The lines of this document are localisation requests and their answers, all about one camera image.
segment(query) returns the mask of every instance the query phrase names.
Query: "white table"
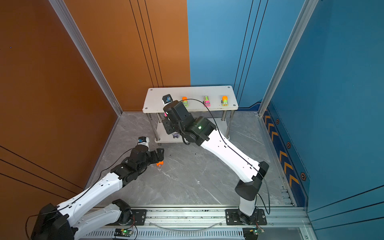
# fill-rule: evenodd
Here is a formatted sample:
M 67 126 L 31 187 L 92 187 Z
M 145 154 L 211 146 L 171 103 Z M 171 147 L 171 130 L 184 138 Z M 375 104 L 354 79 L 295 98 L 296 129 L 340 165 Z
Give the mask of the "white table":
M 209 108 L 210 111 L 223 111 L 221 118 L 215 118 L 217 127 L 220 132 L 225 132 L 225 137 L 229 139 L 229 128 L 235 110 L 238 109 L 237 100 L 235 93 L 233 92 L 232 86 L 204 86 L 204 87 L 177 87 L 177 88 L 149 88 L 147 96 L 145 98 L 143 113 L 147 114 L 149 122 L 151 123 L 153 132 L 155 133 L 155 141 L 158 144 L 169 143 L 169 142 L 183 142 L 181 136 L 179 138 L 174 138 L 172 134 L 168 135 L 163 126 L 163 116 L 164 116 L 164 104 L 162 97 L 170 94 L 173 100 L 181 101 L 182 97 L 194 98 L 200 101 L 203 101 L 204 96 L 209 97 L 209 102 L 211 104 Z M 228 97 L 228 106 L 222 106 L 221 100 L 223 96 Z M 187 110 L 189 112 L 206 112 L 207 109 L 203 104 L 195 100 L 188 100 Z M 225 119 L 227 111 L 230 110 L 229 123 Z M 152 122 L 151 113 L 156 113 L 158 118 L 157 127 L 154 126 Z

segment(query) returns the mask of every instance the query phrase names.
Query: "gray marble floor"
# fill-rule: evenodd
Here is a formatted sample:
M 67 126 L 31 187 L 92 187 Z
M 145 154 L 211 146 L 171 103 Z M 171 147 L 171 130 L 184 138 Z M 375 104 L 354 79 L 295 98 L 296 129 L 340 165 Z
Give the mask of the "gray marble floor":
M 193 113 L 197 116 L 205 114 L 207 113 Z M 221 117 L 221 112 L 214 114 L 215 117 Z M 265 180 L 270 191 L 271 205 L 284 205 L 279 169 L 268 157 L 261 131 L 264 129 L 256 122 L 253 112 L 237 111 L 230 128 L 230 141 L 254 160 L 269 163 L 270 168 Z M 96 182 L 101 170 L 110 166 L 124 151 L 134 147 L 140 136 L 148 136 L 151 139 L 151 150 L 159 147 L 154 142 L 154 134 L 147 116 L 140 112 L 124 112 L 90 184 Z M 113 193 L 98 206 L 106 206 L 119 198 L 131 206 L 239 205 L 240 198 L 234 190 L 238 182 L 237 175 L 211 152 L 195 144 L 187 146 L 184 143 L 169 143 L 162 144 L 161 147 L 165 149 L 162 167 L 151 165 L 137 180 Z M 116 164 L 125 156 L 129 156 L 129 153 L 121 157 Z M 265 183 L 259 193 L 267 204 Z

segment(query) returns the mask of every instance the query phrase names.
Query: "black line on wall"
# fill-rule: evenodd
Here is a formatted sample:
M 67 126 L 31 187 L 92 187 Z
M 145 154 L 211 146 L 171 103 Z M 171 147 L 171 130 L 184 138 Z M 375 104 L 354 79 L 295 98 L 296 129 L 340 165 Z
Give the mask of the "black line on wall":
M 340 225 L 330 226 L 330 227 L 323 227 L 323 228 L 318 228 L 318 229 L 314 229 L 314 230 L 316 231 L 316 230 L 322 230 L 322 229 L 327 229 L 327 228 L 332 228 L 332 227 L 345 226 L 345 225 L 354 224 L 354 223 L 368 222 L 368 221 L 378 220 L 378 219 L 382 219 L 382 218 L 384 218 L 384 217 L 371 218 L 371 219 L 367 219 L 367 220 L 362 220 L 362 221 L 357 221 L 357 222 L 350 222 L 350 223 L 345 223 L 345 224 L 340 224 Z
M 348 210 L 348 211 L 345 211 L 345 212 L 341 212 L 339 214 L 333 214 L 331 216 L 327 216 L 327 217 L 322 217 L 322 218 L 318 218 L 318 219 L 315 219 L 315 220 L 311 220 L 311 222 L 317 221 L 317 220 L 321 220 L 321 219 L 325 219 L 325 218 L 328 218 L 328 217 L 333 217 L 333 216 L 340 215 L 340 214 L 344 214 L 344 213 L 347 213 L 347 212 L 353 212 L 355 210 L 364 209 L 366 207 L 371 207 L 371 206 L 379 205 L 379 204 L 382 204 L 382 203 L 384 203 L 384 201 L 378 202 L 378 203 L 375 203 L 375 204 L 371 204 L 371 205 L 367 205 L 367 206 L 364 206 L 364 207 L 359 207 L 359 208 L 356 208 L 356 209 Z
M 252 52 L 252 56 L 251 56 L 251 61 L 249 62 L 249 67 L 248 67 L 247 75 L 245 76 L 244 86 L 243 86 L 243 90 L 241 91 L 241 95 L 240 95 L 240 99 L 239 99 L 239 104 L 240 104 L 240 101 L 241 101 L 241 97 L 243 96 L 244 87 L 245 87 L 245 82 L 247 81 L 247 77 L 248 77 L 248 73 L 249 73 L 249 68 L 251 67 L 253 54 L 255 53 L 256 43 L 257 43 L 257 40 L 259 39 L 260 29 L 262 28 L 263 19 L 264 19 L 264 15 L 265 15 L 266 7 L 267 7 L 267 5 L 268 5 L 268 1 L 269 1 L 269 0 L 267 0 L 267 2 L 266 2 L 266 4 L 265 4 L 265 9 L 264 9 L 264 13 L 263 13 L 263 18 L 262 18 L 262 21 L 261 21 L 261 23 L 260 23 L 259 32 L 257 33 L 255 46 L 253 47 L 253 52 Z
M 49 172 L 49 173 L 51 173 L 51 174 L 53 174 L 53 175 L 55 175 L 55 176 L 57 176 L 57 177 L 59 177 L 59 178 L 61 178 L 61 179 L 63 179 L 64 181 L 66 181 L 66 182 L 68 182 L 68 183 L 71 183 L 71 184 L 73 184 L 73 185 L 75 185 L 76 187 L 79 187 L 79 188 L 81 188 L 82 190 L 83 190 L 83 188 L 82 187 L 80 187 L 80 186 L 77 186 L 76 184 L 74 184 L 74 183 L 72 183 L 72 182 L 70 182 L 70 181 L 68 181 L 68 180 L 66 180 L 66 179 L 64 179 L 64 178 L 62 178 L 62 177 L 60 177 L 59 175 L 57 175 L 57 174 L 54 174 L 53 172 L 51 172 L 51 171 L 49 171 L 49 170 L 47 170 L 47 169 L 45 169 L 45 168 L 43 168 L 43 167 L 41 167 L 41 166 L 39 166 L 39 165 L 37 165 L 36 163 L 34 163 L 34 162 L 31 162 L 31 161 L 29 161 L 28 159 L 26 159 L 25 157 L 22 157 L 22 156 L 20 156 L 20 155 L 18 155 L 17 153 L 14 153 L 14 152 L 12 152 L 11 150 L 9 150 L 9 149 L 7 149 L 7 148 L 5 148 L 5 147 L 3 147 L 3 146 L 0 146 L 1 148 L 3 148 L 3 149 L 5 149 L 5 150 L 7 150 L 8 152 L 10 152 L 10 153 L 13 153 L 14 155 L 16 155 L 16 156 L 18 156 L 18 157 L 20 157 L 20 158 L 22 158 L 22 159 L 24 159 L 24 160 L 26 160 L 27 162 L 30 162 L 30 163 L 32 163 L 33 165 L 35 165 L 35 166 L 38 166 L 39 168 L 41 168 L 41 169 L 44 169 L 44 170 L 46 170 L 47 172 Z
M 251 9 L 249 10 L 249 16 L 248 16 L 247 27 L 245 28 L 245 34 L 244 34 L 244 40 L 243 40 L 243 46 L 241 47 L 240 58 L 239 58 L 239 64 L 237 65 L 237 71 L 236 71 L 236 76 L 235 76 L 235 82 L 234 82 L 234 84 L 233 84 L 233 89 L 235 89 L 235 85 L 236 85 L 237 73 L 238 73 L 238 71 L 239 71 L 241 55 L 243 54 L 243 48 L 244 48 L 244 42 L 245 42 L 245 36 L 247 35 L 247 29 L 248 29 L 248 24 L 249 24 L 249 18 L 251 17 L 252 6 L 253 6 L 253 0 L 252 0 L 252 4 L 251 4 Z
M 150 46 L 149 46 L 148 36 L 147 36 L 147 31 L 145 30 L 144 20 L 143 20 L 143 15 L 141 14 L 141 9 L 140 9 L 139 0 L 137 0 L 137 5 L 139 6 L 139 11 L 140 11 L 140 16 L 141 16 L 141 21 L 142 21 L 142 23 L 143 23 L 143 28 L 144 28 L 145 38 L 147 39 L 149 55 L 151 56 L 151 61 L 152 61 L 153 71 L 155 72 L 155 77 L 156 77 L 157 87 L 159 87 L 159 81 L 157 80 L 157 74 L 156 74 L 155 64 L 153 63 L 153 58 L 152 58 L 151 48 L 150 48 Z
M 141 42 L 141 47 L 143 48 L 143 54 L 144 54 L 144 57 L 145 57 L 145 62 L 147 63 L 147 68 L 148 68 L 149 77 L 151 78 L 152 86 L 155 87 L 155 85 L 153 84 L 153 80 L 152 80 L 152 76 L 151 76 L 151 71 L 149 70 L 147 57 L 145 56 L 144 46 L 143 46 L 143 42 L 141 41 L 140 32 L 139 32 L 139 27 L 137 26 L 136 17 L 135 17 L 135 13 L 133 12 L 133 7 L 132 7 L 131 0 L 129 0 L 129 4 L 131 5 L 133 18 L 134 18 L 135 23 L 136 23 L 137 33 L 139 34 L 139 38 L 140 38 L 140 42 Z
M 151 20 L 149 19 L 149 14 L 148 14 L 147 1 L 144 0 L 144 3 L 145 3 L 145 8 L 146 8 L 146 10 L 147 10 L 147 16 L 148 16 L 149 28 L 151 29 L 151 35 L 152 35 L 153 46 L 155 47 L 155 54 L 156 54 L 156 59 L 157 59 L 157 65 L 159 66 L 159 72 L 160 72 L 161 84 L 162 84 L 163 87 L 164 87 L 163 77 L 161 76 L 161 69 L 160 69 L 159 58 L 157 57 L 157 51 L 156 51 L 155 39 L 153 38 L 153 32 L 152 32 L 152 27 L 151 27 Z
M 309 211 L 309 212 L 313 212 L 313 211 L 316 211 L 316 210 L 322 209 L 323 207 L 328 207 L 328 206 L 330 206 L 330 205 L 332 205 L 332 204 L 336 204 L 336 203 L 338 203 L 338 202 L 342 202 L 342 201 L 344 201 L 344 200 L 347 200 L 347 199 L 350 199 L 350 198 L 356 197 L 356 196 L 358 196 L 358 195 L 361 195 L 361 194 L 364 194 L 364 193 L 367 193 L 367 192 L 370 192 L 370 191 L 373 191 L 373 190 L 379 189 L 379 188 L 381 188 L 381 187 L 384 187 L 384 185 L 381 185 L 381 186 L 378 186 L 378 187 L 375 187 L 375 188 L 369 189 L 369 190 L 367 190 L 367 191 L 365 191 L 365 192 L 361 192 L 361 193 L 359 193 L 359 194 L 356 194 L 356 195 L 353 195 L 353 196 L 350 196 L 350 197 L 347 197 L 347 198 L 341 199 L 341 200 L 339 200 L 339 201 L 336 201 L 336 202 L 333 202 L 333 203 L 331 203 L 331 204 L 327 204 L 327 205 L 325 205 L 325 206 L 322 206 L 322 207 L 319 207 L 319 208 L 313 209 L 313 210 L 311 210 L 311 211 Z
M 238 93 L 239 93 L 240 84 L 241 84 L 241 79 L 243 78 L 243 73 L 244 73 L 245 64 L 247 63 L 247 57 L 248 57 L 249 47 L 250 47 L 251 42 L 252 42 L 253 31 L 255 30 L 255 25 L 256 25 L 257 15 L 259 14 L 259 9 L 260 9 L 260 3 L 261 3 L 261 2 L 262 2 L 262 0 L 260 0 L 260 2 L 259 2 L 259 7 L 257 8 L 257 13 L 256 13 L 256 18 L 255 18 L 255 23 L 253 24 L 253 29 L 252 29 L 251 39 L 249 40 L 249 45 L 248 45 L 248 49 L 247 49 L 247 54 L 245 55 L 245 61 L 244 61 L 243 71 L 242 71 L 242 73 L 241 73 L 240 82 L 239 82 L 239 87 L 237 88 L 236 98 L 237 98 L 237 95 L 238 95 Z
M 45 190 L 45 189 L 42 189 L 42 188 L 39 188 L 39 187 L 36 187 L 36 186 L 34 186 L 34 185 L 31 185 L 31 184 L 29 184 L 29 183 L 23 182 L 23 181 L 21 181 L 21 180 L 18 180 L 18 179 L 16 179 L 16 178 L 10 177 L 10 176 L 8 176 L 8 175 L 5 175 L 5 174 L 3 174 L 3 173 L 0 173 L 0 174 L 1 174 L 1 175 L 3 175 L 3 176 L 9 177 L 9 178 L 11 178 L 11 179 L 13 179 L 13 180 L 16 180 L 16 181 L 18 181 L 18 182 L 22 182 L 22 183 L 24 183 L 24 184 L 26 184 L 26 185 L 29 185 L 29 186 L 31 186 L 31 187 L 35 187 L 35 188 L 37 188 L 37 189 L 40 189 L 40 190 L 43 190 L 43 191 L 45 191 L 45 192 L 49 192 L 49 193 L 51 193 L 51 194 L 53 194 L 53 195 L 56 195 L 56 196 L 58 196 L 58 197 L 62 197 L 62 198 L 64 198 L 64 199 L 68 199 L 68 198 L 66 198 L 66 197 L 63 197 L 63 196 L 57 195 L 56 193 L 53 193 L 53 192 L 47 191 L 47 190 Z
M 3 159 L 0 159 L 0 161 L 3 161 L 3 162 L 5 162 L 5 163 L 8 163 L 8 164 L 11 165 L 11 166 L 14 166 L 14 167 L 16 167 L 16 168 L 18 168 L 18 169 L 20 169 L 20 170 L 22 170 L 22 171 L 24 171 L 24 172 L 27 172 L 27 173 L 29 173 L 29 174 L 34 175 L 35 177 L 38 177 L 38 178 L 43 179 L 43 180 L 45 180 L 45 181 L 47 181 L 47 182 L 50 182 L 50 183 L 52 183 L 53 185 L 56 185 L 56 186 L 58 186 L 58 187 L 60 187 L 60 188 L 62 188 L 62 189 L 65 189 L 65 190 L 67 190 L 67 191 L 70 191 L 70 192 L 72 192 L 72 193 L 74 193 L 74 194 L 78 194 L 78 193 L 73 192 L 73 191 L 71 191 L 71 190 L 69 190 L 69 189 L 66 189 L 65 187 L 62 187 L 62 186 L 60 186 L 60 185 L 58 185 L 58 184 L 56 184 L 56 183 L 53 183 L 53 182 L 51 182 L 51 181 L 49 181 L 49 180 L 46 180 L 45 178 L 42 178 L 42 177 L 40 177 L 40 176 L 37 176 L 36 174 L 33 174 L 33 173 L 31 173 L 31 172 L 29 172 L 29 171 L 27 171 L 27 170 L 24 170 L 24 169 L 22 169 L 22 168 L 20 168 L 20 167 L 18 167 L 18 166 L 16 166 L 16 165 L 13 165 L 12 163 L 9 163 L 9 162 L 7 162 L 7 161 L 5 161 L 5 160 L 3 160 Z

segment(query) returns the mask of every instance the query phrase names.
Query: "black mounting plate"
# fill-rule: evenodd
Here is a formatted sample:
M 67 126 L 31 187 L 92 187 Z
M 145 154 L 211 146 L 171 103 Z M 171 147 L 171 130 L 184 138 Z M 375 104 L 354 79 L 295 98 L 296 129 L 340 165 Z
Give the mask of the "black mounting plate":
M 144 226 L 145 219 L 147 217 L 147 210 L 146 209 L 131 209 L 132 211 L 132 217 L 135 217 L 135 225 L 136 226 Z M 119 225 L 118 222 L 107 224 L 107 226 L 116 226 Z M 121 225 L 121 226 L 131 226 L 132 220 L 129 220 L 127 224 Z
M 257 221 L 257 224 L 261 226 L 267 224 L 263 209 L 255 209 L 255 211 L 253 212 L 253 216 L 255 216 L 255 221 L 253 221 L 251 225 L 256 225 L 256 221 Z M 226 209 L 225 219 L 226 219 L 227 225 L 243 225 L 238 215 L 238 209 Z

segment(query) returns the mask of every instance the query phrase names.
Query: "white tabletop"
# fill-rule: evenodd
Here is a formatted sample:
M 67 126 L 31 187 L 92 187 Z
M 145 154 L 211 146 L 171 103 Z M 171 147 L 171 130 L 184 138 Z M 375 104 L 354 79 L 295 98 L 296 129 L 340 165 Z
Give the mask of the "white tabletop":
M 204 87 L 177 87 L 177 88 L 149 88 L 145 98 L 143 113 L 163 113 L 163 96 L 170 94 L 173 100 L 181 101 L 183 97 L 203 101 L 204 96 L 209 97 L 210 111 L 237 110 L 238 104 L 232 86 L 204 86 Z M 228 97 L 228 106 L 222 106 L 223 96 Z M 207 111 L 198 101 L 188 100 L 187 110 L 190 112 Z

